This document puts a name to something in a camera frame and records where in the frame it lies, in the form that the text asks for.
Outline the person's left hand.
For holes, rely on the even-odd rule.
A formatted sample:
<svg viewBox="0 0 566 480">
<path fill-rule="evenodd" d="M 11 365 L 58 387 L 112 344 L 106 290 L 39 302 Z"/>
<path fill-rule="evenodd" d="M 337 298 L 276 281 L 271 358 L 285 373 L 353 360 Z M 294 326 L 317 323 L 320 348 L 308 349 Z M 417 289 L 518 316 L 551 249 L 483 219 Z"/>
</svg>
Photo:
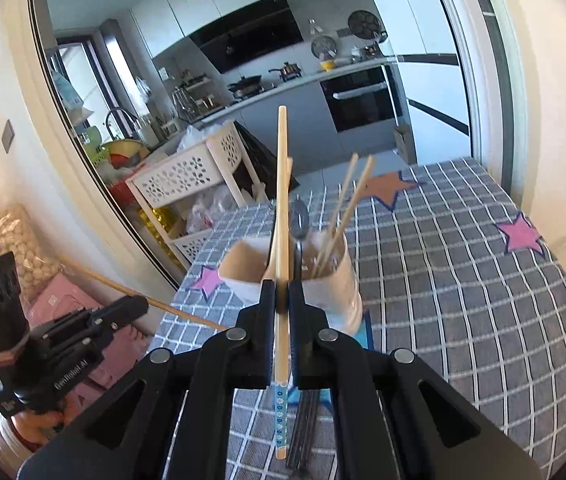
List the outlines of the person's left hand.
<svg viewBox="0 0 566 480">
<path fill-rule="evenodd" d="M 76 416 L 76 405 L 70 400 L 62 403 L 59 411 L 37 414 L 25 410 L 11 417 L 16 433 L 26 442 L 36 446 L 47 444 Z"/>
</svg>

